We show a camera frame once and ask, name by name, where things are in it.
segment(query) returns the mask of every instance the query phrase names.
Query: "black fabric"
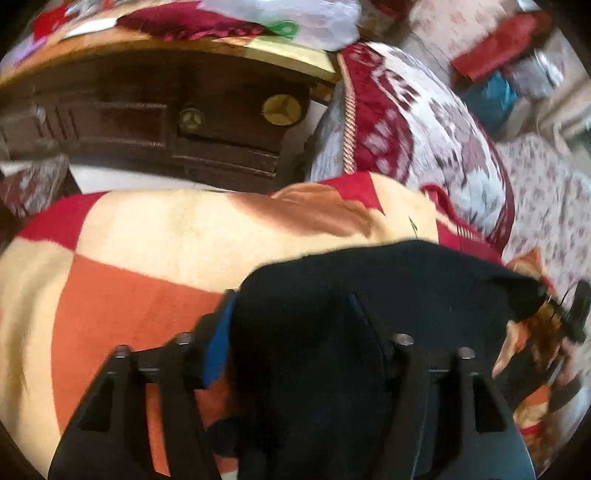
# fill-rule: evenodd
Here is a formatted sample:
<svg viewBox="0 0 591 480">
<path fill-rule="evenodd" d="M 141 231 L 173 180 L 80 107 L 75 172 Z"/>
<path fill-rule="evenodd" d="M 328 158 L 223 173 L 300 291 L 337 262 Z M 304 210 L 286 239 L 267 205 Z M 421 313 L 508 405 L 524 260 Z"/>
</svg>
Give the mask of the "black fabric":
<svg viewBox="0 0 591 480">
<path fill-rule="evenodd" d="M 553 413 L 560 410 L 567 403 L 569 403 L 581 391 L 583 383 L 581 377 L 577 374 L 569 383 L 560 388 L 553 388 L 550 402 L 548 404 L 548 411 Z"/>
<path fill-rule="evenodd" d="M 240 479 L 366 474 L 391 397 L 364 317 L 424 348 L 469 346 L 491 371 L 507 321 L 541 305 L 539 286 L 421 241 L 260 268 L 241 287 L 230 329 L 232 381 L 253 405 L 236 445 Z"/>
</svg>

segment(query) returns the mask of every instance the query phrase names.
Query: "drawer handle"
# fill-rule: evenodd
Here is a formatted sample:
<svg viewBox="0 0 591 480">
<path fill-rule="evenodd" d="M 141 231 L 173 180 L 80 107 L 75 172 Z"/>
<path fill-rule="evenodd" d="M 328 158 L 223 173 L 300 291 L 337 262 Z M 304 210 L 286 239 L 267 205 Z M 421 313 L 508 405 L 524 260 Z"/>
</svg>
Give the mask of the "drawer handle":
<svg viewBox="0 0 591 480">
<path fill-rule="evenodd" d="M 186 106 L 181 111 L 178 126 L 185 135 L 194 135 L 199 132 L 203 124 L 203 114 L 201 110 L 194 106 Z"/>
<path fill-rule="evenodd" d="M 273 95 L 262 105 L 265 119 L 279 127 L 289 127 L 301 119 L 301 105 L 291 95 Z"/>
</svg>

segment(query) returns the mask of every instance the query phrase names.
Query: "screw head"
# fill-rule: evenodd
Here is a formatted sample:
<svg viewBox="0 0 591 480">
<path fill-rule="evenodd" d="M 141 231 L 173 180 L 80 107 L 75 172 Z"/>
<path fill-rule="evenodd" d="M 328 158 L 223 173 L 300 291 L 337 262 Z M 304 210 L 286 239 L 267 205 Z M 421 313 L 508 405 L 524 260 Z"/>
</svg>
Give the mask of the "screw head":
<svg viewBox="0 0 591 480">
<path fill-rule="evenodd" d="M 131 349 L 128 345 L 118 345 L 115 349 L 115 356 L 117 358 L 125 358 L 131 353 Z"/>
<path fill-rule="evenodd" d="M 193 334 L 191 332 L 183 332 L 177 335 L 177 343 L 179 345 L 186 345 L 193 341 Z"/>
<path fill-rule="evenodd" d="M 457 351 L 457 353 L 460 356 L 460 358 L 462 358 L 464 360 L 472 360 L 473 358 L 476 357 L 476 353 L 474 352 L 474 350 L 472 350 L 471 348 L 469 348 L 467 346 L 463 346 L 462 348 L 460 348 Z"/>
<path fill-rule="evenodd" d="M 397 333 L 393 338 L 394 342 L 402 346 L 411 346 L 414 344 L 414 338 L 406 333 Z"/>
</svg>

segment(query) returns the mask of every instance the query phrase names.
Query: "patterned bedspread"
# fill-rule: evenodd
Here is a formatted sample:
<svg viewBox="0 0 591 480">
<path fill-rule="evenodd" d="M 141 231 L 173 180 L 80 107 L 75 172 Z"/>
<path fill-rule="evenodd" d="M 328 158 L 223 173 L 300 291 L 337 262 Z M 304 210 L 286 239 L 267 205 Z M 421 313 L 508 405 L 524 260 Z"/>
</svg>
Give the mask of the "patterned bedspread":
<svg viewBox="0 0 591 480">
<path fill-rule="evenodd" d="M 0 420 L 43 474 L 111 349 L 159 346 L 214 311 L 261 265 L 424 239 L 500 262 L 467 226 L 378 174 L 292 185 L 273 197 L 195 190 L 61 200 L 0 257 Z M 207 425 L 225 380 L 199 391 Z M 166 472 L 157 389 L 148 392 L 154 464 Z M 222 473 L 236 463 L 219 459 Z"/>
</svg>

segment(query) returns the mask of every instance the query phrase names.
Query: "red cloth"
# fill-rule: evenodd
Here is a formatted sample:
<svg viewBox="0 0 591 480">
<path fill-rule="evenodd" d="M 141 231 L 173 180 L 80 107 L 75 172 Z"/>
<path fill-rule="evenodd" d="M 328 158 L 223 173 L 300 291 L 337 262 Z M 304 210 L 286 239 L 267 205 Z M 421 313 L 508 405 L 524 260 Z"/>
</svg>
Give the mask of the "red cloth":
<svg viewBox="0 0 591 480">
<path fill-rule="evenodd" d="M 494 33 L 453 60 L 452 65 L 477 82 L 519 57 L 537 35 L 549 32 L 551 27 L 552 18 L 544 12 L 517 14 L 503 20 Z"/>
<path fill-rule="evenodd" d="M 167 41 L 260 35 L 265 27 L 197 8 L 200 2 L 180 2 L 143 8 L 117 20 L 117 25 L 141 30 Z"/>
<path fill-rule="evenodd" d="M 63 24 L 67 23 L 70 19 L 66 16 L 67 8 L 68 6 L 63 4 L 39 15 L 33 23 L 33 40 L 37 41 L 43 37 L 47 37 Z"/>
</svg>

